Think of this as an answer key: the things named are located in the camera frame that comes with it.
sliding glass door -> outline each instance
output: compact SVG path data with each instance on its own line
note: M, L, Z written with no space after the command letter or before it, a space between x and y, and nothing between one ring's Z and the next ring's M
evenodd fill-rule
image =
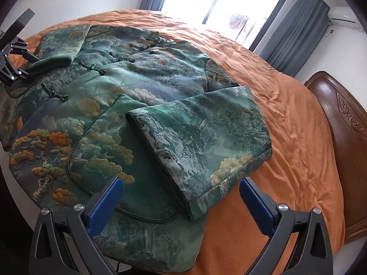
M285 0L165 0L162 11L188 23L203 23L254 50Z

metal bolt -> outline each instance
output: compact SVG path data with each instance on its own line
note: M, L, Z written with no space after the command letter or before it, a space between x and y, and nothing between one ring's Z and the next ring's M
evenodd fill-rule
M289 207L288 207L286 204L282 203L282 204L280 204L280 205L278 206L278 209L279 209L280 211L282 211L282 212L285 212L285 211L288 211Z
M41 214L42 214L42 215L47 215L49 212L50 212L50 211L49 211L49 209L48 209L48 208L43 208L43 209L41 210Z
M81 203L78 203L78 204L76 204L75 206L74 206L74 210L75 211L81 211L81 210L83 210L84 209L84 205L82 205Z
M318 208L318 207L315 207L315 208L313 208L313 212L314 212L315 214L317 214L317 215L320 215L320 214L321 214L321 209L320 209L320 208Z

floral patterned garment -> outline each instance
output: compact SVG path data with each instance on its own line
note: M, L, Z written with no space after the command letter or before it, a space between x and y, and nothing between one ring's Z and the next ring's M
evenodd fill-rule
M192 44L138 28L58 29L36 53L24 67L34 84L0 85L20 185L60 211L120 177L124 195L94 238L102 252L151 271L192 268L208 210L271 156L250 90Z

brown wooden panel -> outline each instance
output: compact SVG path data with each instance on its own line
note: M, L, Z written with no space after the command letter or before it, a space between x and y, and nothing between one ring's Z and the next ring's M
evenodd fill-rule
M329 121L344 196L345 242L349 243L367 235L367 112L325 71L315 73L305 86Z

orange bedsheet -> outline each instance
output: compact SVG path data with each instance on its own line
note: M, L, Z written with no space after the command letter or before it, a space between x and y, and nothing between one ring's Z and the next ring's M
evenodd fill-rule
M153 11L111 11L50 27L30 38L33 52L41 36L69 25L128 25L157 30L175 41L187 40L212 57L235 81L248 86L269 129L271 159L251 175L277 203L293 210L318 206L325 216L333 252L344 243L343 194L328 122L315 96L257 55L204 26L188 25ZM14 60L18 66L21 58ZM291 253L295 236L276 269L279 274ZM243 204L238 187L211 209L195 266L187 275L243 275L267 237Z

